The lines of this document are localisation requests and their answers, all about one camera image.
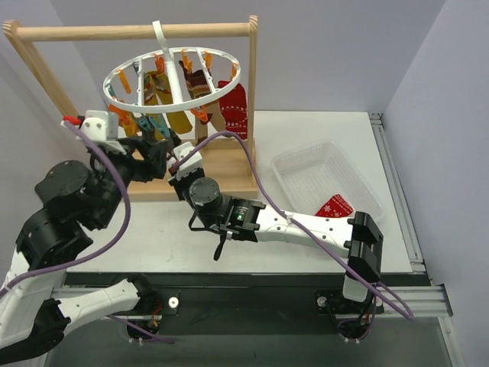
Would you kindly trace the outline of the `white round clip hanger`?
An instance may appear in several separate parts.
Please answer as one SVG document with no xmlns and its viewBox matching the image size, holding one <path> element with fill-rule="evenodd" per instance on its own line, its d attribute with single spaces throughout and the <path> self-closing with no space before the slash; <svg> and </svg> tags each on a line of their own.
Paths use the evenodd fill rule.
<svg viewBox="0 0 489 367">
<path fill-rule="evenodd" d="M 167 45 L 167 39 L 165 38 L 163 26 L 159 21 L 154 21 L 152 24 L 154 35 L 156 36 L 157 42 L 160 48 L 153 53 L 146 53 L 134 57 L 115 68 L 109 75 L 105 78 L 102 84 L 102 93 L 106 102 L 112 104 L 118 109 L 136 112 L 140 114 L 145 113 L 167 113 L 167 112 L 179 112 L 191 109 L 203 110 L 203 106 L 208 105 L 222 98 L 223 96 L 229 94 L 233 88 L 240 82 L 241 79 L 241 64 L 238 59 L 236 59 L 231 54 L 228 54 L 222 50 L 215 50 L 207 47 L 169 47 Z M 175 61 L 175 55 L 181 54 L 182 52 L 194 53 L 199 58 L 202 64 L 202 71 L 204 75 L 204 80 L 209 88 L 209 93 L 194 99 L 184 99 L 181 90 L 182 79 L 177 71 L 177 64 Z M 214 86 L 213 77 L 207 68 L 205 56 L 215 56 L 221 57 L 228 60 L 232 65 L 231 79 L 228 84 L 223 88 L 217 88 Z M 166 104 L 162 106 L 147 106 L 144 104 L 144 61 L 156 56 L 162 56 L 164 59 L 164 71 L 169 80 L 170 94 L 172 96 L 173 102 L 171 104 Z M 112 80 L 116 77 L 122 78 L 122 83 L 128 85 L 128 81 L 125 78 L 124 72 L 132 67 L 137 68 L 136 77 L 137 85 L 135 87 L 135 92 L 137 94 L 137 101 L 134 103 L 126 103 L 117 99 L 115 92 L 112 88 Z"/>
</svg>

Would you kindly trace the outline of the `red snowflake sock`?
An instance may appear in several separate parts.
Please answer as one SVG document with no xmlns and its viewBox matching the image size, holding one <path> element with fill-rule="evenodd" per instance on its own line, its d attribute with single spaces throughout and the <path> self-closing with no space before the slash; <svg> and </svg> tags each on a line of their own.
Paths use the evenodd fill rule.
<svg viewBox="0 0 489 367">
<path fill-rule="evenodd" d="M 315 216 L 325 218 L 343 218 L 349 217 L 354 208 L 348 203 L 347 200 L 339 193 L 333 195 L 326 203 L 324 203 Z"/>
</svg>

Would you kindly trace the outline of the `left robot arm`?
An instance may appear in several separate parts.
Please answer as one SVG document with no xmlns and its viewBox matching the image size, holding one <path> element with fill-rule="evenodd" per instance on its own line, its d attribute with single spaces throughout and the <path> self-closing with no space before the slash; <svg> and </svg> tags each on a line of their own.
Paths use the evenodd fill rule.
<svg viewBox="0 0 489 367">
<path fill-rule="evenodd" d="M 111 170 L 64 161 L 35 187 L 43 206 L 23 225 L 1 289 L 1 362 L 34 359 L 54 349 L 81 326 L 120 312 L 159 314 L 161 296 L 143 275 L 78 297 L 56 298 L 66 270 L 92 244 L 88 230 L 108 226 L 128 185 L 164 177 L 168 153 L 180 143 L 121 138 L 105 151 Z"/>
</svg>

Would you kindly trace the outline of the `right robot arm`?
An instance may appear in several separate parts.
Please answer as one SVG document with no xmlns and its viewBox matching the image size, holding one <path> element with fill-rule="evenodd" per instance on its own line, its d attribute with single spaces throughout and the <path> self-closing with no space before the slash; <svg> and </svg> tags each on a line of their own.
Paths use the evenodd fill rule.
<svg viewBox="0 0 489 367">
<path fill-rule="evenodd" d="M 228 240 L 317 245 L 345 269 L 338 301 L 349 312 L 364 306 L 380 280 L 384 236 L 368 213 L 328 218 L 282 211 L 271 203 L 224 194 L 202 171 L 183 178 L 173 176 L 169 184 L 179 200 L 192 208 L 191 219 L 202 224 L 189 229 L 219 236 L 215 260 L 220 259 Z"/>
</svg>

